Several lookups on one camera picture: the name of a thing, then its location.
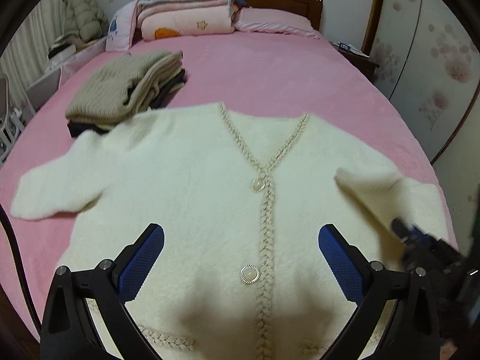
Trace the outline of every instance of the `beige knit sweater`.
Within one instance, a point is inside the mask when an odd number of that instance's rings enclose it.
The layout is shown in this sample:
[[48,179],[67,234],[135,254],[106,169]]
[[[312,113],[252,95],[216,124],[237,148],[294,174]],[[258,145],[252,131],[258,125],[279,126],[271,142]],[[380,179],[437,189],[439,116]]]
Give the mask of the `beige knit sweater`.
[[65,117],[96,125],[120,123],[145,111],[181,69],[181,51],[124,55],[90,76],[74,96]]

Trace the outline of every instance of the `white chair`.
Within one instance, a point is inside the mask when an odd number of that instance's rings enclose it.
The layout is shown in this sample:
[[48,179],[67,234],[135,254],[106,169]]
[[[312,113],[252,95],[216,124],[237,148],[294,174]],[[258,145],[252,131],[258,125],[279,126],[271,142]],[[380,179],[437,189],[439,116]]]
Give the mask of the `white chair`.
[[25,128],[19,118],[21,115],[21,111],[10,104],[7,76],[0,75],[0,166]]

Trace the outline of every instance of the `curtain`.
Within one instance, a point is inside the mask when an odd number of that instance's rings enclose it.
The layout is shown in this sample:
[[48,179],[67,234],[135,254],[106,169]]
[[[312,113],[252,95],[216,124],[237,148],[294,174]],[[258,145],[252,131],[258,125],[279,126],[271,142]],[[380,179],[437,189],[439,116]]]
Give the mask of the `curtain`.
[[29,13],[0,57],[0,72],[8,77],[14,107],[27,108],[26,89],[41,77],[49,47],[62,35],[62,0],[41,0]]

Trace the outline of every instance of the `metal screw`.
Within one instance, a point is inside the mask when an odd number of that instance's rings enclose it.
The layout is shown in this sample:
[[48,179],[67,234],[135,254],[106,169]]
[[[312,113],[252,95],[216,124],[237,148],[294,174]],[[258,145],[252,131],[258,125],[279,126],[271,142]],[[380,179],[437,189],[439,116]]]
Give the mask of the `metal screw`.
[[427,274],[427,272],[421,267],[417,267],[417,269],[415,269],[415,273],[418,275],[418,276],[425,276]]
[[100,261],[100,264],[98,264],[98,267],[100,269],[103,269],[103,270],[109,269],[111,266],[112,266],[111,259],[104,259],[104,260]]
[[62,276],[66,271],[67,271],[67,267],[62,265],[57,268],[56,273],[58,276]]
[[383,269],[383,264],[380,261],[372,261],[370,266],[376,272],[379,272]]

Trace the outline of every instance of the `blue gripper pad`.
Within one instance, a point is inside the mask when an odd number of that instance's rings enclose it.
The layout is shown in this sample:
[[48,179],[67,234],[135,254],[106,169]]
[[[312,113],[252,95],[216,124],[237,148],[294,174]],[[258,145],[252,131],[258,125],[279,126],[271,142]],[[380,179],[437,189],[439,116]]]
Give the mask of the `blue gripper pad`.
[[430,235],[423,233],[418,227],[414,226],[411,230],[411,233],[416,235],[421,242],[422,246],[426,249],[432,247],[432,238]]
[[364,298],[363,276],[344,249],[349,248],[350,245],[333,225],[325,225],[318,234],[318,246],[346,299],[355,302],[357,306],[360,305]]
[[126,267],[118,276],[117,294],[121,302],[129,302],[134,300],[147,278],[150,269],[157,260],[165,243],[165,235],[162,227],[156,224],[150,225],[146,232],[150,229],[151,233],[146,237],[142,244],[135,243],[130,245],[137,247],[138,250],[131,257]]

